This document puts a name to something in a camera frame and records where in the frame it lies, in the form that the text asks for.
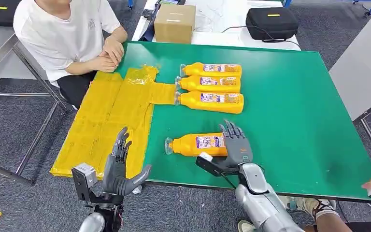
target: plastic bottle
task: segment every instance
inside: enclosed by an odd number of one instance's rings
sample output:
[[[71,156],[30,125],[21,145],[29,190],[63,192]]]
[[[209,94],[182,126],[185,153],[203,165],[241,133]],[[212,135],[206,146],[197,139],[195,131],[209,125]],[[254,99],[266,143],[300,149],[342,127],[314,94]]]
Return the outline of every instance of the plastic bottle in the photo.
[[[190,76],[187,78],[176,77],[177,90],[188,91],[228,92],[239,93],[241,79],[235,76]]]
[[[239,114],[244,108],[244,96],[241,93],[208,93],[197,90],[188,93],[176,92],[174,104],[197,110]]]
[[[180,65],[180,76],[234,76],[241,78],[242,67],[239,64],[203,64],[200,62]]]
[[[166,154],[180,153],[183,156],[198,156],[206,152],[211,156],[227,156],[222,133],[188,134],[179,139],[167,138]]]

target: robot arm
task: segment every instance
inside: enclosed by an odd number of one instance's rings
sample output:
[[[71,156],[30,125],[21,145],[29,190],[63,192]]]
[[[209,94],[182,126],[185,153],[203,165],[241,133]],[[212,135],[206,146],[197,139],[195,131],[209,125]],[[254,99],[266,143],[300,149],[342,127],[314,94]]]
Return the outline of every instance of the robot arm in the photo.
[[[93,213],[83,221],[79,232],[118,232],[123,224],[124,197],[144,183],[150,174],[151,165],[147,165],[134,178],[126,178],[126,158],[131,145],[131,141],[126,144],[126,132],[127,127],[120,131],[107,158],[100,196],[90,190],[97,182],[93,167],[82,163],[71,170],[78,198],[94,204]]]
[[[203,154],[196,164],[215,176],[238,175],[235,189],[238,202],[250,217],[258,232],[303,232],[286,211],[284,204],[265,179],[262,169],[251,163],[253,153],[241,128],[226,121],[221,126],[228,157],[224,162],[212,162]]]

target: gray carpet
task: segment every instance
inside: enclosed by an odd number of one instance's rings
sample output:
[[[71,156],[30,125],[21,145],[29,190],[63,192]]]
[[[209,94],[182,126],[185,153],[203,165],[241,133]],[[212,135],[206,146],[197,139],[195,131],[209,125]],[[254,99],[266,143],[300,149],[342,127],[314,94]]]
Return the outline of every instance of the gray carpet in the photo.
[[[145,0],[135,0],[126,11],[126,2],[111,0],[118,18],[134,33]],[[301,26],[297,35],[303,50],[319,51],[330,68],[369,19],[362,18],[361,3],[336,0],[294,0],[291,10]],[[33,80],[0,80],[3,92],[44,92]],[[36,131],[49,111],[50,99],[0,97],[0,165],[15,171]],[[26,188],[0,176],[0,232],[73,232],[89,213],[77,200],[70,178],[54,177],[52,166],[75,113],[57,110],[29,161],[23,176],[36,180]],[[371,142],[360,124],[356,128],[371,156]],[[348,221],[371,221],[366,204],[340,202]],[[313,224],[310,216],[290,211],[298,224]],[[248,219],[237,205],[234,193],[183,187],[146,186],[139,195],[125,199],[122,231],[236,231],[236,223]]]

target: sneaker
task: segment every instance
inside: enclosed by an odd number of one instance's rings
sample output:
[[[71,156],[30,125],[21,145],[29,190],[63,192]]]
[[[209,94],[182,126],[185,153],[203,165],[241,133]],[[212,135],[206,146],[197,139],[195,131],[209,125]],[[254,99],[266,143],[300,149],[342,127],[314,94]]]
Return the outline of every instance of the sneaker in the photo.
[[[238,222],[238,232],[254,232],[255,226],[246,220]]]
[[[336,201],[325,200],[325,199],[315,199],[315,198],[302,198],[295,197],[295,202],[299,210],[307,212],[309,215],[316,219],[326,213],[336,213]]]

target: green table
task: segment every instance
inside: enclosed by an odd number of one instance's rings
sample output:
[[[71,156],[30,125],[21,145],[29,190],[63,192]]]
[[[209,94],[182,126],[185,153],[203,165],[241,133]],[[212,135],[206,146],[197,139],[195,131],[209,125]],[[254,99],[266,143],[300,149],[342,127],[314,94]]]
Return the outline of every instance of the green table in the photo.
[[[164,152],[167,137],[219,132],[226,118],[245,131],[254,162],[277,193],[371,200],[360,187],[371,178],[371,160],[317,52],[129,42],[117,72],[153,65],[156,82],[174,83],[180,64],[198,61],[242,65],[244,110],[233,115],[156,105],[144,160],[153,165],[149,181],[230,188],[196,158]]]

